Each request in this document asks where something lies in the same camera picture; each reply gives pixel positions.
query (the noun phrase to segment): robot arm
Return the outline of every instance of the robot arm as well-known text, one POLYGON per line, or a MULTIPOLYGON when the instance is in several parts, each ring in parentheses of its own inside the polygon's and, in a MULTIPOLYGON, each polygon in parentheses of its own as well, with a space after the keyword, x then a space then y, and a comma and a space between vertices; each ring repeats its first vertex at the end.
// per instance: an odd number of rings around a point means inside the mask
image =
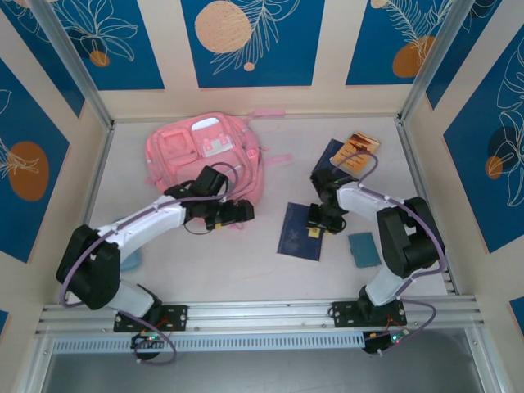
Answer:
MULTIPOLYGON (((438 260, 438 252, 426 231, 398 206, 364 191, 356 178, 339 179, 326 168, 314 172, 311 181, 322 204, 309 208, 309 225, 338 233, 344 228, 342 215, 349 212, 378 225, 384 265, 360 292, 359 307, 364 314, 395 301, 416 272, 438 260)), ((403 203, 427 224, 444 249, 427 203, 418 196, 403 203)))
POLYGON ((155 202, 129 217, 95 229, 88 225, 78 227, 65 250, 56 279, 64 283, 79 257, 94 242, 107 236, 74 271, 67 289, 90 309, 107 306, 156 324, 161 301, 146 288, 121 280, 120 263, 153 238, 196 217, 205 220, 208 230, 218 224, 253 219, 249 201, 217 199, 227 186, 227 176, 206 166, 195 181, 169 188, 155 202))

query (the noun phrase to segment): blue wall panel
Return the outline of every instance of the blue wall panel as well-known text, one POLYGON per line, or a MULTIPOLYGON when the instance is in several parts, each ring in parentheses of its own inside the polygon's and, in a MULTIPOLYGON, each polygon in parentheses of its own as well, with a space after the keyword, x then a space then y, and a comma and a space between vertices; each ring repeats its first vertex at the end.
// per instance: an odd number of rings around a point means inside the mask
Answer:
POLYGON ((524 27, 444 137, 488 250, 524 234, 524 27))
POLYGON ((0 60, 0 251, 29 260, 68 147, 0 60))
POLYGON ((200 88, 310 86, 324 0, 182 0, 200 88))

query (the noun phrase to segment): metal rail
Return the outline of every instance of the metal rail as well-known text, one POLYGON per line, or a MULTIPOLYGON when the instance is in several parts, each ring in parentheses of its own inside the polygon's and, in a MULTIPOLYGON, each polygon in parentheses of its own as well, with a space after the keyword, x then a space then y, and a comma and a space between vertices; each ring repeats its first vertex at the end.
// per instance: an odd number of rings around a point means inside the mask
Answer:
MULTIPOLYGON (((470 328, 484 323, 474 296, 424 296, 414 299, 436 307, 437 316, 430 328, 470 328)), ((328 316, 333 301, 339 300, 188 303, 187 330, 184 335, 340 332, 342 329, 335 328, 332 318, 328 316)), ((431 316, 431 311, 424 307, 409 304, 404 307, 408 329, 416 329, 431 316)), ((128 333, 113 333, 114 319, 115 312, 110 309, 91 311, 85 307, 62 309, 59 305, 48 305, 42 312, 36 335, 129 336, 128 333)), ((367 332, 380 329, 366 327, 344 330, 367 332)))

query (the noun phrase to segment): small book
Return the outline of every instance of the small book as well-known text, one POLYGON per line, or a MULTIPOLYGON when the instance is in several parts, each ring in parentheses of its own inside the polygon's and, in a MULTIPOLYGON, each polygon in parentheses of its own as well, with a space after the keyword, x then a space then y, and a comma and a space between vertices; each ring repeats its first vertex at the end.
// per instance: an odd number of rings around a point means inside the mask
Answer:
MULTIPOLYGON (((332 157, 330 160, 332 165, 339 165, 346 157, 349 157, 352 154, 360 151, 366 151, 368 153, 374 153, 380 142, 368 135, 363 133, 354 133, 350 136, 344 146, 342 146, 339 151, 332 157)), ((370 156, 361 155, 350 158, 344 162, 340 169, 344 170, 348 174, 358 174, 362 168, 368 163, 370 156)))
POLYGON ((371 268, 381 264, 371 232, 354 233, 349 235, 348 239, 350 239, 350 250, 357 268, 371 268))
POLYGON ((278 243, 278 254, 320 260, 324 230, 307 228, 309 206, 289 202, 278 243))

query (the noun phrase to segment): purple cable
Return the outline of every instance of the purple cable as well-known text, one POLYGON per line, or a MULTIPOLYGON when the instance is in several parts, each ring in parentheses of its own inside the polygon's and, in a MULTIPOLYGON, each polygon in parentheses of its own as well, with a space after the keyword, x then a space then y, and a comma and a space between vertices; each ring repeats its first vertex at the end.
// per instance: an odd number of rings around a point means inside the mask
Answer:
MULTIPOLYGON (((335 171, 342 165, 344 164, 346 161, 350 160, 351 158, 353 157, 356 157, 356 156, 371 156, 374 160, 375 160, 375 165, 364 175, 362 176, 362 178, 359 180, 359 187, 360 189, 362 189, 362 191, 370 194, 370 195, 373 195, 374 197, 378 197, 378 198, 381 198, 381 199, 384 199, 386 201, 389 201, 390 203, 392 203, 393 205, 395 206, 398 206, 399 208, 401 208, 403 211, 405 211, 409 217, 411 217, 412 219, 414 219, 415 221, 417 221, 417 223, 422 227, 422 229, 426 232, 426 234, 429 236, 429 238, 431 239, 431 241, 433 242, 433 245, 435 246, 436 248, 436 252, 439 256, 439 267, 438 269, 434 269, 434 270, 430 270, 429 272, 419 272, 419 273, 415 273, 412 277, 409 278, 408 281, 406 281, 404 283, 404 285, 402 287, 400 287, 400 289, 395 293, 395 297, 398 298, 399 300, 402 300, 403 302, 405 303, 411 303, 411 304, 414 304, 414 305, 422 305, 422 306, 426 306, 426 307, 429 307, 430 309, 432 309, 433 313, 431 315, 431 317, 425 322, 422 324, 421 327, 419 327, 416 331, 414 331, 413 333, 411 333, 409 336, 407 336, 405 339, 403 339, 400 344, 402 344, 403 342, 407 341, 408 339, 411 339, 411 337, 413 336, 416 336, 417 334, 419 334, 423 329, 425 329, 431 322, 433 322, 433 320, 435 319, 436 317, 436 308, 433 306, 433 305, 430 305, 429 303, 424 303, 422 301, 418 301, 418 300, 406 300, 406 299, 400 299, 400 294, 402 292, 404 292, 407 287, 409 287, 409 285, 411 284, 411 282, 413 282, 413 280, 415 278, 419 278, 419 277, 423 277, 423 276, 431 276, 432 274, 438 274, 438 273, 442 273, 448 266, 448 260, 445 256, 445 253, 444 253, 444 250, 442 249, 442 247, 440 246, 440 242, 438 241, 436 235, 434 234, 434 232, 431 230, 431 228, 429 228, 429 226, 424 222, 423 219, 421 219, 414 211, 412 211, 410 208, 408 208, 406 205, 404 205, 402 202, 400 201, 397 201, 396 199, 393 199, 389 196, 386 196, 384 194, 381 194, 380 192, 376 192, 374 190, 371 190, 369 188, 366 188, 364 187, 364 185, 362 184, 362 182, 372 173, 374 172, 374 170, 378 167, 378 157, 375 156, 373 153, 370 153, 368 151, 359 151, 359 152, 356 152, 354 154, 351 154, 349 156, 347 156, 344 160, 342 160, 340 163, 338 163, 338 165, 333 169, 333 173, 335 173, 335 171)), ((396 348, 398 345, 396 346, 391 346, 390 348, 387 348, 386 350, 384 350, 382 353, 385 354, 387 352, 389 352, 390 350, 393 350, 393 348, 396 348)))
MULTIPOLYGON (((187 198, 181 198, 181 199, 178 199, 178 200, 173 200, 173 201, 167 201, 167 202, 164 202, 164 203, 161 203, 158 208, 162 208, 162 207, 167 207, 167 206, 171 206, 171 205, 175 205, 177 203, 183 203, 183 202, 191 202, 191 201, 216 201, 216 200, 219 200, 219 199, 222 199, 224 197, 228 197, 229 195, 231 195, 233 193, 233 190, 234 188, 237 186, 238 184, 238 172, 233 168, 232 165, 228 164, 227 162, 217 162, 217 163, 214 163, 212 166, 217 166, 217 165, 225 165, 227 167, 229 167, 232 171, 233 171, 233 174, 235 175, 235 182, 233 183, 233 186, 231 187, 230 190, 228 190, 227 192, 225 192, 224 194, 221 194, 221 195, 216 195, 216 196, 190 196, 190 197, 187 197, 187 198)), ((127 227, 128 225, 132 224, 133 222, 135 222, 136 220, 138 219, 141 219, 142 217, 144 217, 145 215, 149 215, 150 213, 152 213, 153 211, 155 211, 156 209, 154 207, 152 207, 151 209, 148 209, 148 210, 144 210, 142 213, 140 213, 139 215, 135 215, 134 217, 131 217, 130 219, 128 219, 127 221, 124 221, 122 224, 120 224, 118 227, 116 227, 116 232, 120 231, 121 229, 127 227)), ((76 271, 78 270, 79 266, 91 255, 91 253, 102 243, 104 242, 109 236, 115 234, 115 231, 109 231, 108 233, 104 234, 103 236, 101 236, 100 238, 98 238, 91 246, 89 246, 83 253, 82 255, 75 261, 75 263, 73 264, 73 266, 71 267, 70 271, 68 272, 68 274, 65 276, 65 279, 64 279, 64 282, 61 286, 61 289, 60 289, 60 295, 59 295, 59 298, 58 300, 60 301, 60 304, 67 308, 67 309, 70 309, 72 307, 77 307, 79 305, 82 305, 83 303, 82 302, 79 302, 79 303, 74 303, 74 304, 71 304, 71 305, 68 305, 67 302, 66 302, 66 293, 67 293, 67 288, 69 287, 69 284, 71 283, 71 279, 73 278, 73 276, 75 275, 76 271)))
POLYGON ((438 239, 436 238, 436 235, 433 233, 433 231, 431 230, 431 228, 429 228, 429 226, 424 222, 423 219, 421 219, 414 211, 412 211, 410 208, 408 208, 404 203, 400 202, 400 201, 397 201, 396 199, 394 198, 391 198, 389 196, 386 196, 384 194, 381 194, 380 192, 376 192, 372 189, 369 189, 367 187, 365 187, 362 182, 363 180, 365 180, 371 173, 373 173, 375 171, 375 169, 378 167, 378 157, 375 156, 373 153, 370 153, 368 151, 358 151, 354 154, 350 154, 349 156, 347 156, 346 158, 344 158, 344 160, 342 160, 340 163, 338 163, 338 165, 333 169, 333 173, 335 173, 335 171, 342 165, 344 164, 346 161, 350 160, 351 158, 353 157, 356 157, 356 156, 370 156, 372 157, 374 160, 375 160, 375 165, 364 175, 362 176, 362 178, 359 180, 359 187, 362 189, 362 191, 366 192, 367 194, 370 194, 370 195, 373 195, 374 197, 377 197, 377 198, 381 198, 381 199, 384 199, 386 201, 389 201, 390 203, 392 203, 393 205, 395 206, 398 206, 399 208, 401 208, 403 211, 405 211, 409 217, 411 217, 412 219, 414 219, 415 221, 417 221, 417 223, 422 227, 422 229, 424 230, 424 232, 426 232, 426 234, 429 236, 429 238, 431 239, 431 241, 433 242, 433 245, 435 246, 436 248, 436 252, 437 254, 439 255, 439 267, 437 269, 434 269, 434 270, 430 270, 429 272, 419 272, 419 273, 415 273, 412 277, 409 278, 408 281, 406 281, 404 283, 404 285, 395 293, 395 296, 398 297, 400 296, 400 294, 402 292, 404 292, 406 290, 407 287, 409 287, 409 285, 411 284, 411 282, 413 282, 414 279, 416 278, 419 278, 419 277, 423 277, 423 276, 431 276, 432 274, 438 274, 438 273, 442 273, 444 272, 444 270, 447 268, 448 266, 448 260, 445 256, 445 253, 444 253, 444 250, 442 250, 442 247, 440 246, 440 242, 438 241, 438 239))
MULTIPOLYGON (((164 203, 161 203, 157 209, 160 209, 160 208, 163 208, 163 207, 167 207, 167 206, 171 206, 171 205, 174 205, 174 204, 178 204, 178 203, 183 203, 183 202, 191 202, 191 201, 217 201, 217 200, 220 200, 224 197, 228 197, 230 196, 235 187, 238 185, 238 172, 237 170, 230 164, 228 164, 227 162, 216 162, 214 163, 211 167, 215 167, 215 166, 218 166, 218 165, 225 165, 227 167, 230 168, 230 170, 233 171, 233 174, 235 175, 235 181, 233 182, 233 185, 230 187, 230 189, 228 189, 224 194, 220 194, 220 195, 217 195, 217 196, 190 196, 190 197, 187 197, 187 198, 181 198, 181 199, 178 199, 178 200, 173 200, 173 201, 168 201, 168 202, 164 202, 164 203)), ((116 227, 116 232, 120 231, 121 229, 127 227, 128 225, 132 224, 133 222, 135 222, 136 220, 138 219, 141 219, 142 217, 144 217, 145 215, 148 215, 150 213, 152 213, 153 211, 157 210, 155 209, 154 207, 152 207, 151 209, 148 209, 148 210, 144 210, 142 213, 138 214, 138 215, 135 215, 134 217, 131 217, 130 219, 124 221, 122 224, 118 225, 116 227)), ((100 244, 102 242, 104 242, 109 236, 115 234, 115 231, 111 230, 107 233, 105 233, 104 235, 102 235, 101 237, 99 237, 91 246, 89 246, 83 253, 82 255, 75 261, 75 263, 73 264, 73 266, 71 267, 70 271, 68 272, 68 274, 65 276, 65 279, 64 279, 64 282, 62 283, 62 286, 61 286, 61 289, 60 289, 60 294, 59 294, 59 297, 58 297, 58 300, 60 302, 60 304, 67 308, 67 309, 70 309, 70 308, 73 308, 73 307, 77 307, 79 305, 82 305, 83 302, 78 302, 78 303, 74 303, 74 304, 67 304, 67 301, 66 301, 66 293, 67 293, 67 288, 69 287, 70 283, 71 283, 71 279, 73 278, 73 276, 75 275, 76 271, 79 269, 80 265, 91 255, 91 253, 98 247, 100 246, 100 244)), ((144 321, 143 319, 141 318, 138 318, 138 317, 135 317, 134 315, 131 315, 129 313, 126 313, 125 311, 120 311, 120 313, 124 316, 126 316, 127 318, 130 318, 132 319, 133 321, 137 322, 137 323, 140 323, 141 325, 143 325, 144 327, 152 330, 153 332, 156 332, 158 333, 162 339, 164 339, 165 342, 168 343, 168 345, 173 349, 173 357, 166 361, 166 362, 159 362, 159 363, 154 363, 154 362, 143 362, 145 364, 154 364, 154 365, 166 365, 166 364, 171 364, 173 363, 175 360, 176 360, 176 347, 174 346, 174 343, 170 340, 169 337, 167 337, 163 332, 161 332, 159 329, 157 329, 156 327, 154 327, 153 325, 151 325, 150 323, 144 321)), ((135 347, 135 350, 133 352, 135 358, 137 360, 140 360, 138 358, 138 348, 140 347, 140 345, 136 346, 135 347)))
POLYGON ((436 317, 436 308, 433 306, 433 305, 430 305, 429 303, 425 303, 423 301, 418 301, 418 300, 407 300, 407 299, 401 299, 404 303, 411 303, 412 305, 422 305, 424 307, 428 307, 431 309, 432 313, 431 313, 431 317, 429 317, 429 319, 423 323, 417 330, 415 330, 414 332, 410 333, 408 336, 405 336, 402 341, 395 345, 395 346, 390 346, 389 348, 386 348, 385 350, 382 351, 383 354, 386 354, 387 352, 390 352, 392 351, 393 349, 395 349, 397 346, 399 346, 400 344, 406 342, 407 340, 411 340, 411 338, 413 338, 414 336, 417 336, 422 330, 424 330, 425 328, 427 328, 427 326, 433 322, 433 320, 435 319, 436 317))
POLYGON ((140 348, 140 346, 142 346, 142 343, 146 342, 146 341, 141 341, 140 343, 138 343, 134 347, 134 351, 133 351, 133 356, 137 360, 137 362, 144 363, 144 364, 149 364, 151 366, 166 366, 168 364, 174 363, 174 361, 177 359, 177 348, 176 348, 176 346, 174 346, 173 341, 171 341, 171 339, 165 333, 163 333, 158 327, 155 327, 155 326, 151 325, 150 323, 144 321, 143 319, 135 317, 134 315, 132 315, 130 313, 126 313, 125 311, 120 311, 120 313, 123 316, 125 316, 125 317, 127 317, 129 319, 132 319, 136 323, 140 323, 145 328, 148 328, 152 332, 155 332, 156 334, 158 334, 160 337, 162 337, 162 339, 165 342, 167 342, 167 344, 173 350, 173 356, 171 356, 171 359, 166 360, 165 362, 150 362, 150 361, 147 361, 147 360, 142 360, 142 359, 138 358, 138 349, 140 348))

